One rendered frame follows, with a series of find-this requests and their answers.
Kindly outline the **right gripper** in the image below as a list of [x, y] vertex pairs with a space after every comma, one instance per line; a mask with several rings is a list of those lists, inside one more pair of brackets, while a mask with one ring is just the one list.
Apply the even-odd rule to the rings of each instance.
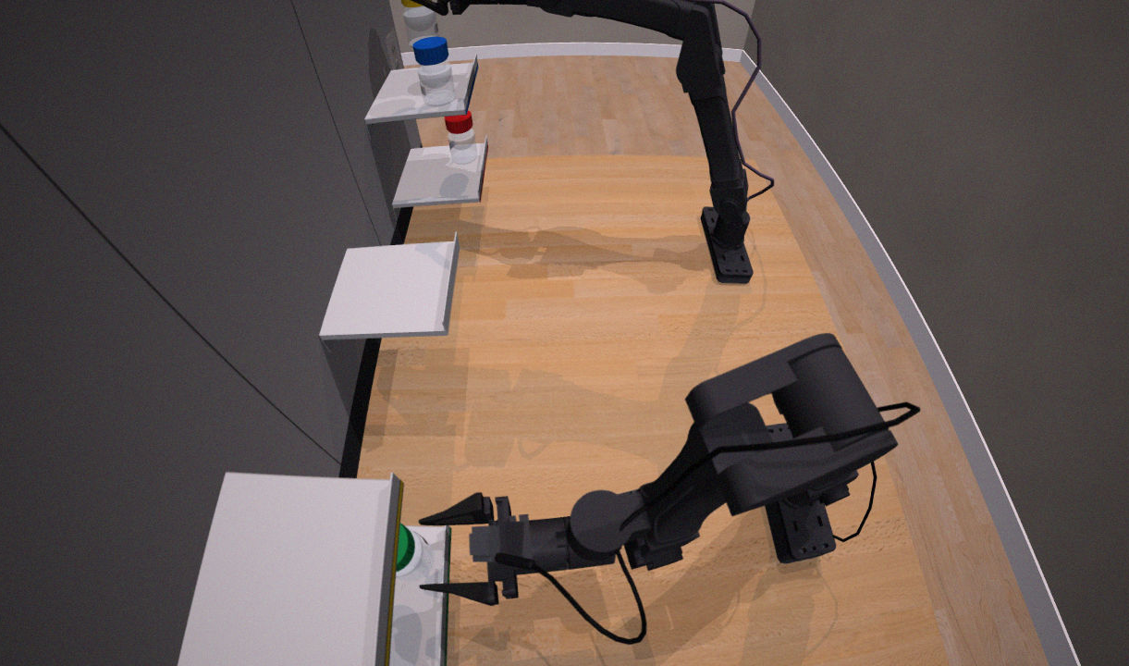
[[445, 16], [448, 14], [448, 5], [450, 3], [450, 14], [463, 14], [464, 9], [469, 5], [499, 5], [496, 0], [437, 0], [437, 3], [430, 0], [412, 0], [413, 3], [422, 5], [429, 9], [432, 9], [436, 14], [441, 14]]

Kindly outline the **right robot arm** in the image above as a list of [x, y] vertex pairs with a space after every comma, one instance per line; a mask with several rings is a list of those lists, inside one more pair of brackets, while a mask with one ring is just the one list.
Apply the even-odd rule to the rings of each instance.
[[560, 14], [570, 18], [574, 14], [580, 14], [583, 17], [624, 21], [683, 41], [677, 79], [683, 93], [690, 96], [704, 141], [711, 179], [709, 195], [714, 207], [704, 205], [701, 214], [704, 217], [718, 275], [752, 278], [754, 271], [744, 245], [744, 233], [750, 222], [746, 212], [747, 176], [745, 168], [742, 168], [732, 125], [715, 5], [695, 3], [694, 0], [496, 1], [499, 5], [535, 6], [546, 14]]

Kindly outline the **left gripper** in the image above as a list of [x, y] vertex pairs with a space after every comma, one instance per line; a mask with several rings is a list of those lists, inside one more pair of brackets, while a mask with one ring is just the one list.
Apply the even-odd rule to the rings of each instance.
[[[450, 509], [435, 512], [419, 520], [420, 525], [497, 525], [499, 524], [500, 553], [531, 558], [535, 566], [544, 572], [564, 572], [567, 570], [567, 547], [557, 547], [555, 536], [567, 535], [563, 517], [530, 520], [530, 514], [510, 516], [508, 496], [495, 497], [497, 503], [497, 520], [491, 497], [481, 492], [450, 506]], [[464, 517], [462, 517], [464, 515]], [[467, 517], [469, 515], [469, 517]], [[460, 517], [460, 518], [457, 518]], [[495, 606], [499, 604], [499, 591], [496, 582], [502, 582], [505, 598], [519, 598], [517, 576], [519, 573], [539, 573], [537, 570], [526, 570], [516, 566], [502, 563], [487, 564], [488, 582], [450, 582], [450, 585], [420, 585], [421, 589], [449, 593], [470, 601]], [[516, 576], [517, 573], [517, 576]], [[484, 604], [483, 603], [483, 604]]]

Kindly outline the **white bottle with yellow cap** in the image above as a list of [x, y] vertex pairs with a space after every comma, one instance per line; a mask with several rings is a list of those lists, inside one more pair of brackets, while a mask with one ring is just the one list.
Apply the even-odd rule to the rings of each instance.
[[435, 11], [432, 11], [432, 9], [419, 3], [413, 3], [412, 0], [402, 0], [402, 5], [405, 6], [403, 17], [408, 41], [411, 44], [411, 47], [417, 41], [435, 37], [435, 35], [440, 37], [440, 34], [438, 34]]

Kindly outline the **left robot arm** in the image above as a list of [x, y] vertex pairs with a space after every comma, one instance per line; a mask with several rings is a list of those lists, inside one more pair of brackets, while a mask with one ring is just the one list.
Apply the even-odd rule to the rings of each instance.
[[[767, 393], [788, 424], [765, 426], [750, 403]], [[567, 535], [555, 538], [557, 547], [567, 547], [567, 570], [614, 564], [616, 549], [623, 545], [632, 570], [647, 566], [650, 572], [677, 563], [681, 547], [699, 538], [706, 517], [726, 500], [730, 517], [776, 502], [789, 557], [826, 555], [834, 551], [835, 538], [825, 506], [849, 496], [847, 484], [859, 475], [857, 468], [898, 447], [885, 427], [843, 441], [720, 452], [709, 458], [717, 447], [849, 433], [885, 422], [830, 333], [712, 376], [688, 392], [685, 401], [693, 417], [688, 441], [656, 482], [620, 494], [590, 490], [576, 501], [570, 517], [563, 517]], [[644, 508], [703, 458], [669, 496]]]

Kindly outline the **clear bottle with blue cap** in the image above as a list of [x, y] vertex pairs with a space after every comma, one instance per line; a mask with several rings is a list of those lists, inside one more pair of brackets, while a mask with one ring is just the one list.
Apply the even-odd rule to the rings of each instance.
[[419, 62], [419, 81], [422, 98], [429, 106], [448, 105], [455, 100], [453, 75], [448, 62], [448, 43], [443, 37], [428, 37], [413, 43], [413, 55]]

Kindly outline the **white bottle with green cap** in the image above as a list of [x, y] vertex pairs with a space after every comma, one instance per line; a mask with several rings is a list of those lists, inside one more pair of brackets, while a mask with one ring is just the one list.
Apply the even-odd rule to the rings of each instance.
[[[427, 538], [422, 538], [409, 527], [400, 523], [399, 534], [399, 571], [396, 578], [412, 582], [432, 572], [434, 549]], [[415, 541], [413, 541], [415, 540]], [[404, 569], [405, 568], [405, 569]]]

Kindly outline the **clear glass bottle with red cap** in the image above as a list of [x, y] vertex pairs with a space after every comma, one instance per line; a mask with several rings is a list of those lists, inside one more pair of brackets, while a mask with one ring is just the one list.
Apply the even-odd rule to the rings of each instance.
[[448, 144], [450, 149], [450, 160], [460, 165], [474, 161], [478, 157], [476, 140], [472, 131], [472, 113], [469, 109], [467, 117], [445, 117], [448, 130]]

